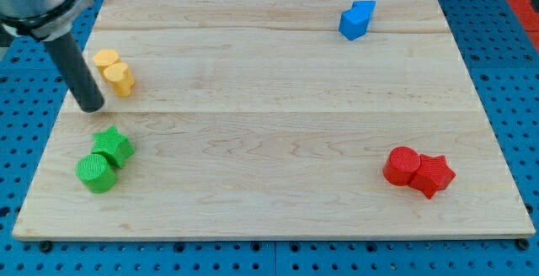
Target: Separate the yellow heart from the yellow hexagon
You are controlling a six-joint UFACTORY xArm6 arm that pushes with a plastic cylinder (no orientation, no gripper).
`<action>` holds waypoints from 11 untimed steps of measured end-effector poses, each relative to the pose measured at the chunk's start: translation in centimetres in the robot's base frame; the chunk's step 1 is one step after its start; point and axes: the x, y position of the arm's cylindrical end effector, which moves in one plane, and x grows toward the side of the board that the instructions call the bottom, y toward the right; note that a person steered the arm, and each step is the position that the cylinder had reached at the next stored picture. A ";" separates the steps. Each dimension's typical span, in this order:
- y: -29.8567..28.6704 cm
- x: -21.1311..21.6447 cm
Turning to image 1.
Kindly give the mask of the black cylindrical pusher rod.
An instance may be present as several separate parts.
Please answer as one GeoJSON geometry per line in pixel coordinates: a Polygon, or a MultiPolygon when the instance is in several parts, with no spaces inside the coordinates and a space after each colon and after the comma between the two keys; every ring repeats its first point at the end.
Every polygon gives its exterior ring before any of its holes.
{"type": "Polygon", "coordinates": [[[45,41],[44,46],[79,108],[86,113],[101,109],[104,97],[73,34],[68,32],[54,40],[45,41]]]}

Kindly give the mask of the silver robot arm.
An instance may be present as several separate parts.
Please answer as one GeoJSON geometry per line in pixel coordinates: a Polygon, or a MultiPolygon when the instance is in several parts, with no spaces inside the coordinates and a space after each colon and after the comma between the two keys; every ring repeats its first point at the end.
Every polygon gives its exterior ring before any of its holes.
{"type": "Polygon", "coordinates": [[[86,113],[101,109],[104,96],[88,69],[72,26],[93,4],[94,0],[1,0],[1,31],[43,43],[79,108],[86,113]]]}

